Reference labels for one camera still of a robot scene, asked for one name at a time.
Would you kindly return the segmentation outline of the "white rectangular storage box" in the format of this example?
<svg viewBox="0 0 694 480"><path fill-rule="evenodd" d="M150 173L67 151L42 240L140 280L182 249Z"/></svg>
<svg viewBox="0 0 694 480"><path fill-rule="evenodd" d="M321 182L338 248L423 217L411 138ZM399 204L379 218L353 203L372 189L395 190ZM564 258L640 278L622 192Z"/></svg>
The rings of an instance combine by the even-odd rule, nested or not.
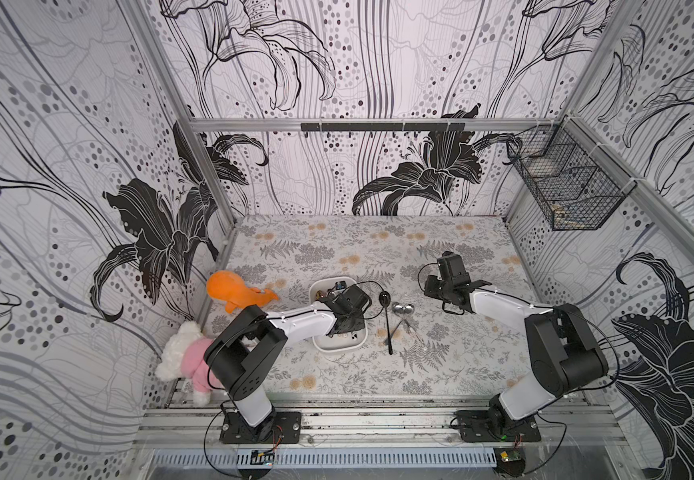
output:
<svg viewBox="0 0 694 480"><path fill-rule="evenodd" d="M317 301L330 292L341 292L356 284L352 277L329 277L314 282L309 289L311 301ZM323 354L344 354L361 348L368 338L366 327L361 330L335 334L333 336L313 337L312 343Z"/></svg>

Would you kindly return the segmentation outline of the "white Doraemon handle spoon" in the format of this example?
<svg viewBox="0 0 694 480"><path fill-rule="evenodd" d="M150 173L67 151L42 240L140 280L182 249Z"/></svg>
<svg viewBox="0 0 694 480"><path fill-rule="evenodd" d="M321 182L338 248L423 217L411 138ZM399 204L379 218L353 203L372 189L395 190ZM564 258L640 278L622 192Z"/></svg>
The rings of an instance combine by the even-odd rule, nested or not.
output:
<svg viewBox="0 0 694 480"><path fill-rule="evenodd" d="M398 302L393 302L387 310L387 313L392 313L393 315L397 316L399 318L397 324L392 328L387 328L387 337L385 338L384 344L388 345L391 342L391 339L394 337L397 329L401 326L401 324L405 321L405 305L398 303Z"/></svg>

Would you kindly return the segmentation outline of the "black handled spoon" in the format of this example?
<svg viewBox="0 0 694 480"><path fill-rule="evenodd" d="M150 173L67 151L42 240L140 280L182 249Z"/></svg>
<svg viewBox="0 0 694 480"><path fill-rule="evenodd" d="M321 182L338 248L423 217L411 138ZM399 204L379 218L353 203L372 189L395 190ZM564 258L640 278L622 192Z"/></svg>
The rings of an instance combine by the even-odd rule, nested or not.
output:
<svg viewBox="0 0 694 480"><path fill-rule="evenodd" d="M394 354L394 349L393 349L393 343L392 343L392 330L390 327L390 322L389 322L389 307L391 305L392 299L391 295L387 290L382 290L379 293L379 303L382 307L382 312L384 314L384 319L385 319L385 329L386 329L386 345L387 345L387 351L389 355Z"/></svg>

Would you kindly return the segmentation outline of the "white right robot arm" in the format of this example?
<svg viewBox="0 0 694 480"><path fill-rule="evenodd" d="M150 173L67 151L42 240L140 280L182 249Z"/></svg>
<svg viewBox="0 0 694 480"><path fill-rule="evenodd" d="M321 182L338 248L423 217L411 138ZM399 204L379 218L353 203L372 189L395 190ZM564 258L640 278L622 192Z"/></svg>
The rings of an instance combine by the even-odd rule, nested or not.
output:
<svg viewBox="0 0 694 480"><path fill-rule="evenodd" d="M610 367L580 309L572 304L540 306L473 280L460 255L445 251L439 273L425 280L424 294L442 302L447 314L472 313L525 334L531 372L490 401L494 426L523 421L564 395L608 374Z"/></svg>

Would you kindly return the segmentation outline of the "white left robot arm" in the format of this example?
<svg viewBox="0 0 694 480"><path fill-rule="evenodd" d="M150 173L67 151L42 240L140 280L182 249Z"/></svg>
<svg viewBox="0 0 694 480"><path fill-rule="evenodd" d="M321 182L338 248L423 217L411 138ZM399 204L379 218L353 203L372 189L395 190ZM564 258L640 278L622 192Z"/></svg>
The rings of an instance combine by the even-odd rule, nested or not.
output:
<svg viewBox="0 0 694 480"><path fill-rule="evenodd" d="M219 382L245 427L269 427L275 409L263 382L283 349L315 337L357 331L365 326L371 306L369 294L357 284L284 312L247 306L207 347L203 356L207 378Z"/></svg>

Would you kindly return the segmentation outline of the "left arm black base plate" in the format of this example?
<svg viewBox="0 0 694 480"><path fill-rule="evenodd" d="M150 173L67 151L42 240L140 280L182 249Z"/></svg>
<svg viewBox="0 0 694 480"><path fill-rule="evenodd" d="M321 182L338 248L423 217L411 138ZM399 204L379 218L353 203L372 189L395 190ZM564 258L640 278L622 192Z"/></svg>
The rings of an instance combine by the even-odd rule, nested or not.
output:
<svg viewBox="0 0 694 480"><path fill-rule="evenodd" d="M300 439L302 413L274 410L257 426L250 426L238 412L229 412L220 432L222 444L286 445Z"/></svg>

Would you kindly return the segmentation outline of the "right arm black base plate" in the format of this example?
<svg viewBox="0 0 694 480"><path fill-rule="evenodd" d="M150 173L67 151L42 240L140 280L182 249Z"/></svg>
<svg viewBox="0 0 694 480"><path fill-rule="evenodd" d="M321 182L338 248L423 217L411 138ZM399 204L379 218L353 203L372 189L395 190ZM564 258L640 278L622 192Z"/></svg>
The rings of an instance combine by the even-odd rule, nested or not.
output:
<svg viewBox="0 0 694 480"><path fill-rule="evenodd" d="M450 427L457 430L466 443L512 442L519 445L542 440L534 416L512 420L498 411L458 410Z"/></svg>

